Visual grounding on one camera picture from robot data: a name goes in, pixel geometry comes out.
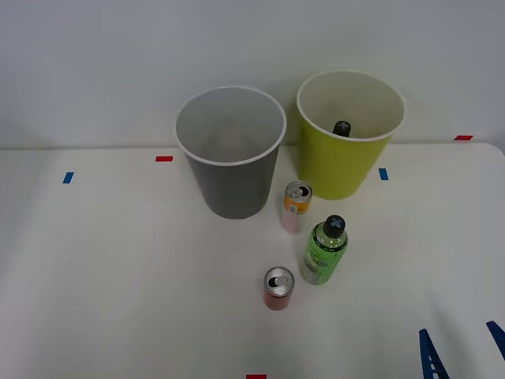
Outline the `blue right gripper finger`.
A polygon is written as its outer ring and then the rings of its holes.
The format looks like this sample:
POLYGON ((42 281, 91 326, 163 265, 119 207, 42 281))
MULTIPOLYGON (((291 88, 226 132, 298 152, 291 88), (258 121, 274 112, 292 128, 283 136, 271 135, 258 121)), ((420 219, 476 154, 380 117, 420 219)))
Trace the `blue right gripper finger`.
POLYGON ((494 321, 488 321, 486 326, 492 334, 498 348, 505 348, 505 333, 501 327, 499 327, 494 321))
POLYGON ((424 379, 449 379, 449 375, 432 343, 428 331, 419 331, 421 368, 424 379))

